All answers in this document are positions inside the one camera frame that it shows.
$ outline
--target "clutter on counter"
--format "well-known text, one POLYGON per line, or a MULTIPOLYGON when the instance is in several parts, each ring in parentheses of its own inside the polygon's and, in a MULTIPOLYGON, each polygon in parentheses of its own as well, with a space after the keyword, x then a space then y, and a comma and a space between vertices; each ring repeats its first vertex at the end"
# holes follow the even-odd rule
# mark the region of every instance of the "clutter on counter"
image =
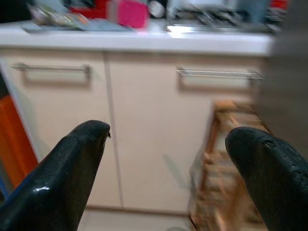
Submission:
POLYGON ((26 24, 27 32, 49 30, 83 30, 83 31, 132 31, 129 26, 121 26, 106 19, 88 19, 80 13, 58 13, 48 6, 31 6, 29 10, 33 23, 26 24))

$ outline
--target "orange object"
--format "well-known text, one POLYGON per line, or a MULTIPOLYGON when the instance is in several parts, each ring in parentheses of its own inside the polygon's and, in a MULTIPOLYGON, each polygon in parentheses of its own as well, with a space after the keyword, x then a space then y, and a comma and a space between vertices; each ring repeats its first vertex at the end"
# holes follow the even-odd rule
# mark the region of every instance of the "orange object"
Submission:
POLYGON ((0 99, 0 159, 15 188, 38 165, 9 95, 0 99))

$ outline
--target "beige cabinet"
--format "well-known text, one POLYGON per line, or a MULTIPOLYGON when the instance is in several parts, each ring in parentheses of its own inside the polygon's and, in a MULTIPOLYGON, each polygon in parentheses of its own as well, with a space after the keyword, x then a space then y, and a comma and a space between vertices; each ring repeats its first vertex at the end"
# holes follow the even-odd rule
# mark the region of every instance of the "beige cabinet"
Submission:
POLYGON ((202 153, 213 100, 250 96, 246 79, 177 70, 238 75, 258 71, 263 60, 142 53, 110 53, 107 60, 124 208, 186 213, 190 168, 202 153))
MULTIPOLYGON (((1 54, 6 80, 38 160, 78 124, 90 119, 110 123, 101 52, 7 50, 1 54)), ((121 206, 115 160, 111 138, 89 205, 121 206)))

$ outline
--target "pink container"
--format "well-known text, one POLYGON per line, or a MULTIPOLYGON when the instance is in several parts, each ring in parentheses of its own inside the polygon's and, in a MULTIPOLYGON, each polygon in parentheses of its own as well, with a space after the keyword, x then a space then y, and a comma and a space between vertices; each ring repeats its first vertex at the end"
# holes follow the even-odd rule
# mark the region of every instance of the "pink container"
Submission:
POLYGON ((145 27, 149 19, 148 7, 136 0, 122 0, 118 5, 117 19, 123 26, 145 27))

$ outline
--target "blue object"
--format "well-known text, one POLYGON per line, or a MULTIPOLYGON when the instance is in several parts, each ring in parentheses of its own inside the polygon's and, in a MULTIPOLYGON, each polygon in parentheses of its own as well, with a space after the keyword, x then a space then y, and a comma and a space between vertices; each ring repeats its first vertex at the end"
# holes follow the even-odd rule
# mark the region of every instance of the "blue object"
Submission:
POLYGON ((4 199, 7 199, 9 197, 9 192, 7 191, 4 181, 0 176, 0 192, 2 193, 2 195, 4 196, 4 199))
POLYGON ((264 23, 269 6, 270 0, 246 0, 241 1, 239 8, 249 13, 251 23, 264 23))

